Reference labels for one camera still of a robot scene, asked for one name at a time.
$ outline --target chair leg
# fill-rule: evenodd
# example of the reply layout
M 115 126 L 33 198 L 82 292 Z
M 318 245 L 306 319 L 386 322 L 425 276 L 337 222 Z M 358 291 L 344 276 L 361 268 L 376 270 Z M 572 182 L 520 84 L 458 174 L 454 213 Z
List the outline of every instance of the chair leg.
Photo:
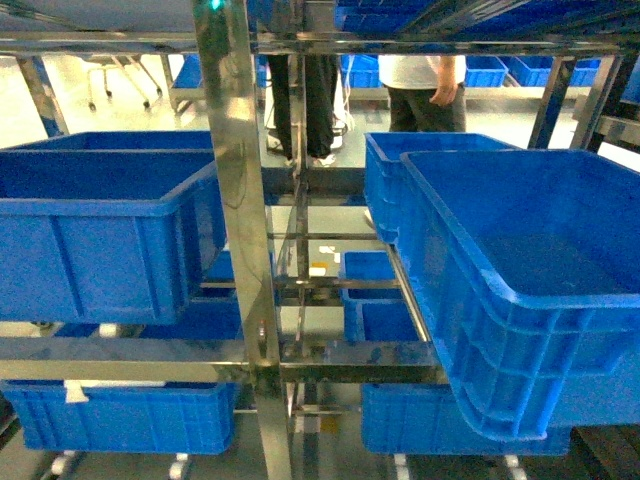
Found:
M 89 110 L 91 110 L 92 112 L 96 111 L 96 104 L 93 103 L 93 88 L 91 86 L 91 74 L 95 71 L 95 68 L 90 68 L 89 70 L 87 70 L 87 90 L 89 94 L 89 102 L 87 103 L 87 105 L 89 106 Z
M 136 91 L 140 94 L 140 96 L 144 99 L 144 103 L 142 105 L 144 106 L 145 110 L 148 110 L 149 108 L 151 108 L 151 102 L 149 102 L 149 99 L 144 94 L 142 89 L 138 86 L 138 84 L 135 82 L 133 77 L 129 75 L 129 72 L 127 72 L 127 70 L 124 68 L 124 65 L 122 65 L 122 63 L 120 62 L 120 60 L 118 60 L 117 57 L 111 57 L 111 58 L 113 59 L 113 63 L 115 63 L 118 66 L 118 68 L 120 69 L 122 74 L 125 76 L 125 78 L 129 80 L 129 83 L 133 85 L 133 88 L 135 88 Z
M 138 69 L 142 70 L 147 75 L 147 77 L 149 77 L 149 79 L 156 86 L 156 93 L 158 94 L 159 97 L 161 97 L 162 96 L 162 88 L 160 87 L 160 84 L 156 81 L 156 79 L 153 78 L 153 75 L 151 75 L 151 72 L 149 72 L 147 67 L 144 66 L 144 63 L 142 63 L 141 61 L 138 62 L 137 60 L 134 60 L 133 57 L 127 57 L 127 58 L 129 59 L 129 62 L 131 62 L 133 65 L 135 65 Z
M 109 81 L 107 80 L 107 69 L 102 69 L 102 82 L 104 83 L 104 93 L 107 94 L 107 98 L 113 97 L 113 92 L 109 90 Z

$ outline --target white sneaker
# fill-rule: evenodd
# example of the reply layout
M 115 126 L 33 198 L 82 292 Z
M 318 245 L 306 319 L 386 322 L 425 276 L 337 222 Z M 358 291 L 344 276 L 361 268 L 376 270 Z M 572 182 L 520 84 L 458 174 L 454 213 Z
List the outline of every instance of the white sneaker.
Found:
M 333 153 L 330 153 L 325 158 L 313 158 L 313 166 L 314 167 L 330 167 L 336 163 L 336 156 Z
M 367 225 L 369 225 L 371 228 L 375 228 L 373 226 L 373 218 L 371 217 L 371 212 L 368 208 L 364 211 L 364 221 L 367 222 Z

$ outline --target metal support beam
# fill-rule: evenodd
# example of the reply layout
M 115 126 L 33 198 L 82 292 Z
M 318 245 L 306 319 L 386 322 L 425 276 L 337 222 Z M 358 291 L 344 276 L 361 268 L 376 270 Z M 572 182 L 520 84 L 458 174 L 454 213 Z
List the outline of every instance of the metal support beam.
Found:
M 598 120 L 602 115 L 615 113 L 636 59 L 637 54 L 602 59 L 595 82 L 580 114 L 571 148 L 594 152 L 599 150 L 604 137 L 596 135 Z
M 160 55 L 160 61 L 162 62 L 162 73 L 164 74 L 164 81 L 167 84 L 167 95 L 169 97 L 169 103 L 171 108 L 175 112 L 178 109 L 178 102 L 173 95 L 173 74 L 171 73 L 171 63 L 169 62 L 169 55 Z
M 5 380 L 247 382 L 242 341 L 3 338 Z
M 238 300 L 267 474 L 270 480 L 291 480 L 247 5 L 192 3 L 231 261 L 242 285 Z
M 67 135 L 69 129 L 42 58 L 18 57 L 16 60 L 47 136 Z
M 576 63 L 574 57 L 556 57 L 553 60 L 528 148 L 549 148 Z
M 400 283 L 400 290 L 402 291 L 402 296 L 407 304 L 409 313 L 411 314 L 411 320 L 413 321 L 413 326 L 416 329 L 418 338 L 423 342 L 430 342 L 431 334 L 429 333 L 429 329 L 427 328 L 422 312 L 420 311 L 420 306 L 413 295 L 413 289 L 409 284 L 409 277 L 404 270 L 404 266 L 402 265 L 402 261 L 398 256 L 395 246 L 387 245 L 387 253 L 389 255 L 389 260 L 391 261 L 391 266 L 393 267 L 398 282 Z
M 531 0 L 441 0 L 427 8 L 405 32 L 453 34 L 520 7 Z
M 614 145 L 640 146 L 640 122 L 634 120 L 603 116 L 598 122 L 596 132 Z
M 433 344 L 427 342 L 330 341 L 285 345 L 287 382 L 446 384 Z

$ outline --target white shirt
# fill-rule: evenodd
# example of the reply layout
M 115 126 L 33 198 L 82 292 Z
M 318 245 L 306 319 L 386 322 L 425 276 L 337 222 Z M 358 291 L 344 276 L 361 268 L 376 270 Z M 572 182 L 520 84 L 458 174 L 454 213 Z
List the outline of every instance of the white shirt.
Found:
M 464 82 L 467 62 L 464 55 L 455 57 L 456 83 Z M 387 87 L 405 90 L 438 88 L 439 56 L 380 55 L 380 81 Z

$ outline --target person's hand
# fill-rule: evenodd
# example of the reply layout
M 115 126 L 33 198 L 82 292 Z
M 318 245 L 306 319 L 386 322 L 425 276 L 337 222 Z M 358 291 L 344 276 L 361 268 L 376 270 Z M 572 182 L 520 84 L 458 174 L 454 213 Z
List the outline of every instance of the person's hand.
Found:
M 457 83 L 453 85 L 438 85 L 436 93 L 429 99 L 429 102 L 439 107 L 446 107 L 455 100 L 456 93 L 458 93 Z
M 446 107 L 452 103 L 458 93 L 456 83 L 456 58 L 440 57 L 438 67 L 438 88 L 436 93 L 429 99 L 429 102 L 439 107 Z

